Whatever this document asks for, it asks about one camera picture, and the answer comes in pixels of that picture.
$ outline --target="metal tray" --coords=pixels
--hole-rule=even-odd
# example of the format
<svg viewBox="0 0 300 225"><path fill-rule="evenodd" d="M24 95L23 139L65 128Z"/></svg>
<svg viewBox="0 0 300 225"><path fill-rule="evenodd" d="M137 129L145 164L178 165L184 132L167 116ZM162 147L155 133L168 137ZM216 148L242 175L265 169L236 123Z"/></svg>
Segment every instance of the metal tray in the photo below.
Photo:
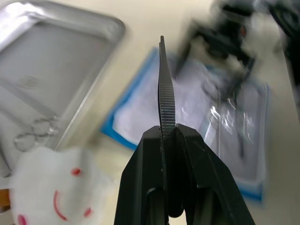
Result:
<svg viewBox="0 0 300 225"><path fill-rule="evenodd" d="M12 144L16 135L32 133L20 123L51 121L55 132L38 143L56 149L125 26L106 15L33 0L0 6L0 31L0 131L7 143L1 149L14 168L21 152Z"/></svg>

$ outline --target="table surface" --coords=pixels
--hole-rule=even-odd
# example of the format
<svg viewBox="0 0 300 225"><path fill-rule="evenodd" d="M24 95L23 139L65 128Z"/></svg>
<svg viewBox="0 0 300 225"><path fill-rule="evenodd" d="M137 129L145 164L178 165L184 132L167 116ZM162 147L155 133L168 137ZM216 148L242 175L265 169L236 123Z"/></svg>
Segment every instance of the table surface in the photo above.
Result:
<svg viewBox="0 0 300 225"><path fill-rule="evenodd" d="M116 180L116 187L106 203L102 224L112 225L121 173L132 150L99 133L98 128L110 109L133 79L147 54L157 47L164 35L168 51L176 51L191 19L211 19L211 0L59 0L64 4L113 15L121 19L127 34L105 69L99 85L90 95L74 122L63 148L88 147L103 171ZM271 125L267 152L270 178L262 205L247 205L256 224L300 224L300 126L290 78L282 51L273 49L279 41L279 29L272 18L257 15L254 35L248 46L259 60L254 75L271 89ZM171 219L182 225L185 218Z"/></svg>

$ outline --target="white table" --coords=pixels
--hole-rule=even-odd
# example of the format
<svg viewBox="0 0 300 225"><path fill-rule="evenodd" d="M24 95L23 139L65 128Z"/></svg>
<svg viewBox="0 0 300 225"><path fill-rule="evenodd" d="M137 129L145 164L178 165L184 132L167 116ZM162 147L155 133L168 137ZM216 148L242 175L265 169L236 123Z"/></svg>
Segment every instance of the white table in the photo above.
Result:
<svg viewBox="0 0 300 225"><path fill-rule="evenodd" d="M207 21L211 0L60 0L64 4L107 13L127 26L127 36L105 70L98 87L72 126L67 146L89 147L99 167L113 176L116 189L108 196L103 224L112 225L121 173L133 152L98 132L109 110L154 46L164 35L166 48L176 51L191 18ZM271 88L271 127L268 151L270 181L263 205L247 202L257 225L300 224L300 126L283 52L273 53L277 25L258 16L249 45L261 64L257 78ZM185 218L171 220L182 225Z"/></svg>

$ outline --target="stainless steel tray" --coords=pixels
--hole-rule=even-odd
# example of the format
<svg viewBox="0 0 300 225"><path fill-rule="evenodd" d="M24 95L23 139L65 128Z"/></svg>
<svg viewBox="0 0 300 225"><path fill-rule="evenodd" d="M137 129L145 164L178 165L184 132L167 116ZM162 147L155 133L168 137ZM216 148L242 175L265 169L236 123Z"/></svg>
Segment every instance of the stainless steel tray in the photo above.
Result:
<svg viewBox="0 0 300 225"><path fill-rule="evenodd" d="M34 120L51 120L55 127L38 143L59 146L125 26L106 15L33 0L0 6L0 31L0 131L14 168L20 151L12 143L30 133L26 126Z"/></svg>

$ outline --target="black mechanical device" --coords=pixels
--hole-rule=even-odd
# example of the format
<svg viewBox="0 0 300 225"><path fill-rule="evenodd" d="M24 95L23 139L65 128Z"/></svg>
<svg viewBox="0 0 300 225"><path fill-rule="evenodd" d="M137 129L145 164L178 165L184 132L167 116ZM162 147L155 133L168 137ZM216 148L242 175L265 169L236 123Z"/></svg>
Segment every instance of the black mechanical device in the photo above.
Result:
<svg viewBox="0 0 300 225"><path fill-rule="evenodd" d="M123 171L114 225L167 225L183 211L187 225L254 225L227 166L196 130L175 124L163 37L158 108L160 126L143 134Z"/></svg>

